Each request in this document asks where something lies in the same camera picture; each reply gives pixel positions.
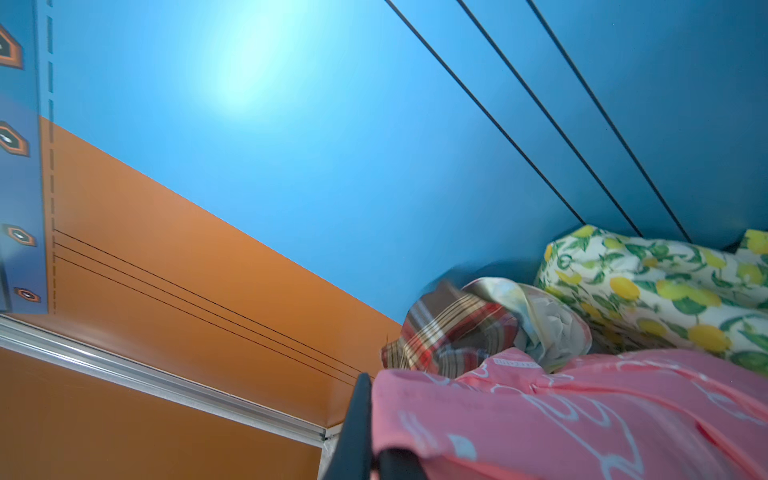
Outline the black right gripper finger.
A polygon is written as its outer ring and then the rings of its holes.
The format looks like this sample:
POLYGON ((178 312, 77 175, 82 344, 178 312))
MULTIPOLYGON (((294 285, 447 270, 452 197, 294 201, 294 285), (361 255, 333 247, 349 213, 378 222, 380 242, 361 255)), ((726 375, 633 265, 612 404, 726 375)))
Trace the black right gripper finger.
POLYGON ((371 401, 372 381, 367 373, 358 376, 323 480, 368 480, 373 464, 371 401))

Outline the pink cloth with white print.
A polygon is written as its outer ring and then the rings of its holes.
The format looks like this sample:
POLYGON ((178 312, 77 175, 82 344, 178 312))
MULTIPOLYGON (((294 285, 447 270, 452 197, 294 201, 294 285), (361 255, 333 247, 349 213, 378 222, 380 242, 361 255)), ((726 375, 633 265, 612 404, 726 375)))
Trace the pink cloth with white print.
POLYGON ((763 479, 767 382, 686 350, 548 374, 511 348, 453 380, 379 373, 372 449, 412 452, 430 479, 763 479))

